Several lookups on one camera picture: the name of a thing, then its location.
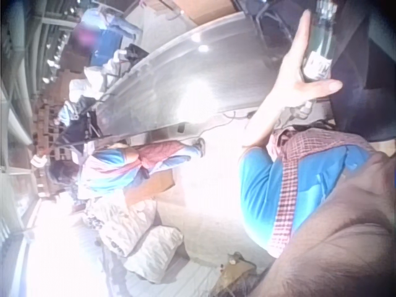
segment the floor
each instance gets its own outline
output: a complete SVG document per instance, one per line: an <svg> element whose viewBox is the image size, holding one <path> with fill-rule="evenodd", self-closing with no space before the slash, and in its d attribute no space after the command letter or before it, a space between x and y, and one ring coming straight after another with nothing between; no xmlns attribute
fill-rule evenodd
<svg viewBox="0 0 396 297"><path fill-rule="evenodd" d="M183 232L185 249L192 260L219 266L227 262L228 254L238 251L262 270L272 258L247 236L239 207L239 140L247 121L230 121L215 116L205 124L187 125L178 137L175 127L169 129L171 138L182 139L229 123L202 134L205 157L174 170L175 187L156 196L158 213L163 225Z"/></svg>
<svg viewBox="0 0 396 297"><path fill-rule="evenodd" d="M177 36L190 31L197 25L184 15L170 20L167 13L156 13L149 7L137 7L126 20L143 30L137 45L151 53ZM124 38L121 48L129 45L130 40Z"/></svg>

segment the ceiling light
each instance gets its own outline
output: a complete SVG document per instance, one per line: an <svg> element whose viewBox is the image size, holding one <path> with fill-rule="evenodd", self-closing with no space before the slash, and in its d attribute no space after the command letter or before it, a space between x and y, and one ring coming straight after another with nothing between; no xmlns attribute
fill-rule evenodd
<svg viewBox="0 0 396 297"><path fill-rule="evenodd" d="M209 51L209 47L208 47L207 45L200 45L200 46L198 47L198 50L199 50L201 53L207 53L207 52Z"/></svg>
<svg viewBox="0 0 396 297"><path fill-rule="evenodd" d="M52 61L52 60L47 60L47 63L48 63L48 65L50 66L50 67L54 67L55 66L55 62L54 61Z"/></svg>

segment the cable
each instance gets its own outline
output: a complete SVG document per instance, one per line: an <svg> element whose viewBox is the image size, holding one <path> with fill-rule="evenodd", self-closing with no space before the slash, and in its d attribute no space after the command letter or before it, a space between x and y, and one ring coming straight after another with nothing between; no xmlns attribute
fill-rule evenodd
<svg viewBox="0 0 396 297"><path fill-rule="evenodd" d="M248 116L235 116L235 111L234 111L234 115L233 116L227 116L226 113L223 113L224 117L226 117L227 119L237 119L237 120L242 120L242 119L247 119Z"/></svg>
<svg viewBox="0 0 396 297"><path fill-rule="evenodd" d="M242 119L247 119L247 118L248 118L248 116L235 116L235 114L236 114L236 112L234 111L234 115L231 117L231 116L227 116L225 113L223 113L223 116L224 116L224 117L226 117L227 119L230 119L227 123L224 123L224 124L220 124L220 125L216 125L216 126L210 127L210 128L208 128L208 129L203 130L198 136L188 137L188 138L185 138L185 139L181 139L181 140L179 140L179 141L182 142L182 141L189 140L189 139L200 138L200 137L202 136L203 133L206 133L206 132L208 132L208 131L210 131L210 130L214 130L214 129L216 129L216 128L220 128L220 127L227 126L227 125L231 124L235 119L236 119L236 120L242 120Z"/></svg>

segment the blue tarp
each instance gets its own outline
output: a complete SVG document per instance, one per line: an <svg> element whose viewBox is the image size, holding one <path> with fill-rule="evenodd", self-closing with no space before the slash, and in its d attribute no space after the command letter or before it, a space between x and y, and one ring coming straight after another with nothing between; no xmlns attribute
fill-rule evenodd
<svg viewBox="0 0 396 297"><path fill-rule="evenodd" d="M109 61L114 52L121 46L123 36L112 31L104 30L101 33L96 52L91 56L90 66L102 66Z"/></svg>

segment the shoe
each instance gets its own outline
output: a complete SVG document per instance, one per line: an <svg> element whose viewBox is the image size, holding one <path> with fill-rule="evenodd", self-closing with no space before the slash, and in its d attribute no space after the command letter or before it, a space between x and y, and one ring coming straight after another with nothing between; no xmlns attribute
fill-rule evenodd
<svg viewBox="0 0 396 297"><path fill-rule="evenodd" d="M203 138L198 138L197 141L193 144L194 147L199 149L201 158L205 155L206 151L206 143Z"/></svg>

